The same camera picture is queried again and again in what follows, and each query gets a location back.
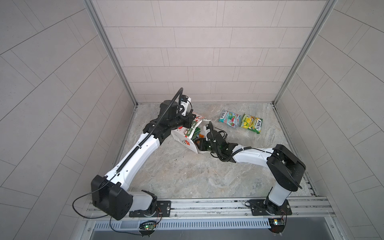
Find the white floral paper bag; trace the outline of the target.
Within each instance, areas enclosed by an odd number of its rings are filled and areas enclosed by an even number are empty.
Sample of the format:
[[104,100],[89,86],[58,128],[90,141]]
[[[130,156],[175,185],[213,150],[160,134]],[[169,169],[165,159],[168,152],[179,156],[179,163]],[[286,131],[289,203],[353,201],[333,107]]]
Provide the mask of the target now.
[[[177,128],[175,130],[172,130],[171,131],[171,134],[173,136],[173,138],[181,143],[184,147],[186,147],[187,149],[193,151],[194,153],[203,153],[203,152],[206,152],[207,151],[207,148],[204,146],[204,144],[206,142],[204,142],[204,140],[206,140],[206,135],[207,135],[207,127],[206,125],[209,124],[211,120],[199,115],[199,114],[196,114],[196,118],[195,120],[193,121],[192,123],[192,127],[189,128],[189,129],[186,129],[184,127],[181,127],[181,128]],[[201,129],[201,132],[200,132],[200,138],[195,140],[195,141],[192,141],[192,135],[193,135],[193,132],[195,131],[195,129],[199,127]]]

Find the teal Fox's candy bag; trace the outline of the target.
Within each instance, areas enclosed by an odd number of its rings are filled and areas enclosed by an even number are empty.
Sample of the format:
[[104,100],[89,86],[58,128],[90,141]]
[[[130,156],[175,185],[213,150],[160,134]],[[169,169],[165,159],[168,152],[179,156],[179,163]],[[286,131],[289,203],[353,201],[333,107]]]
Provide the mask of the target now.
[[236,128],[241,123],[242,116],[227,110],[223,110],[220,114],[218,122],[224,123],[232,128]]

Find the yellow green Fox's candy bag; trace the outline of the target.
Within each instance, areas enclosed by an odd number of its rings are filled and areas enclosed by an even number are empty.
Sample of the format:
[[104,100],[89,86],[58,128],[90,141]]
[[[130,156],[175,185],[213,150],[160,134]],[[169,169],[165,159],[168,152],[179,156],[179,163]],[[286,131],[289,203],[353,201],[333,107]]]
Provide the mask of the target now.
[[244,114],[240,124],[241,128],[250,130],[254,133],[260,134],[262,129],[263,119],[257,118],[248,114]]

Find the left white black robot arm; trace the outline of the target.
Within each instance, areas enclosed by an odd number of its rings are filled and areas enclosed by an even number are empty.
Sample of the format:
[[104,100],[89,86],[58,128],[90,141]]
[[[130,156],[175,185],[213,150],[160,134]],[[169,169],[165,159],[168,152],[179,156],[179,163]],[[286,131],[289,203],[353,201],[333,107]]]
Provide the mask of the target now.
[[129,153],[104,176],[97,175],[91,181],[92,204],[115,220],[121,220],[129,212],[142,211],[153,215],[157,208],[157,196],[148,192],[130,192],[130,185],[149,156],[179,127],[192,126],[196,114],[186,96],[160,105],[159,116],[150,121]]

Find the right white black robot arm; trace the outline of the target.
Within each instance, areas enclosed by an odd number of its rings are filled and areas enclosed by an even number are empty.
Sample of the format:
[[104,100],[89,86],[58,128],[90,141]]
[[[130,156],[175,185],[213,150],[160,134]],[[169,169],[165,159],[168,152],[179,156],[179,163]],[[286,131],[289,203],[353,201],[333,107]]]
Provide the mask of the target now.
[[275,178],[275,185],[263,203],[250,202],[248,206],[270,215],[292,214],[287,198],[301,188],[306,165],[286,146],[277,144],[269,149],[244,147],[226,142],[217,131],[209,132],[206,138],[200,140],[198,146],[199,150],[210,152],[222,162],[248,163],[268,168]]

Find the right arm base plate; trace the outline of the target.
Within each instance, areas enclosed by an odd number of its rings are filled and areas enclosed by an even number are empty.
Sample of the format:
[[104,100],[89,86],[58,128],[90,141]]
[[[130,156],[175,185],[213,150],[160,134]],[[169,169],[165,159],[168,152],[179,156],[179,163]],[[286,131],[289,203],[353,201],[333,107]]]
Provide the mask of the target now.
[[282,216],[292,215],[292,209],[288,200],[285,200],[281,206],[274,204],[269,199],[265,200],[248,200],[245,202],[245,206],[251,209],[253,216]]

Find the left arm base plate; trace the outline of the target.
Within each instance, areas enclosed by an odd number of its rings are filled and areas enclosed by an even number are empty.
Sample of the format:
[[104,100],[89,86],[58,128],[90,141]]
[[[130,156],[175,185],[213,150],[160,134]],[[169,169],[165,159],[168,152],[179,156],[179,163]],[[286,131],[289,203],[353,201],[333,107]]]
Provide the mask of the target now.
[[157,201],[155,206],[155,211],[150,213],[149,211],[137,210],[129,212],[130,218],[154,218],[159,217],[169,217],[171,212],[171,201]]

